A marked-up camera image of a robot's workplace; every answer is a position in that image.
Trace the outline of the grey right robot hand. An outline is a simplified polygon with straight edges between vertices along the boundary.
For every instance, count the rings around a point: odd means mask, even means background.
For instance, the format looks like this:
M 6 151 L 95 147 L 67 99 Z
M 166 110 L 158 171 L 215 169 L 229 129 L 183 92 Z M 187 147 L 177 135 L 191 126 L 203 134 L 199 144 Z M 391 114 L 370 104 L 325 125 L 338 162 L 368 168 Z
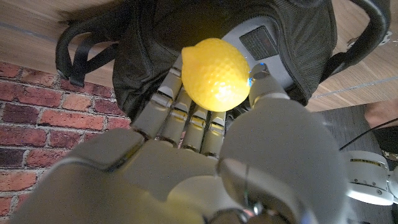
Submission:
M 333 136 L 258 64 L 251 110 L 227 128 L 198 110 L 165 124 L 189 97 L 175 64 L 132 129 L 78 145 L 55 164 L 13 223 L 346 223 L 348 183 Z

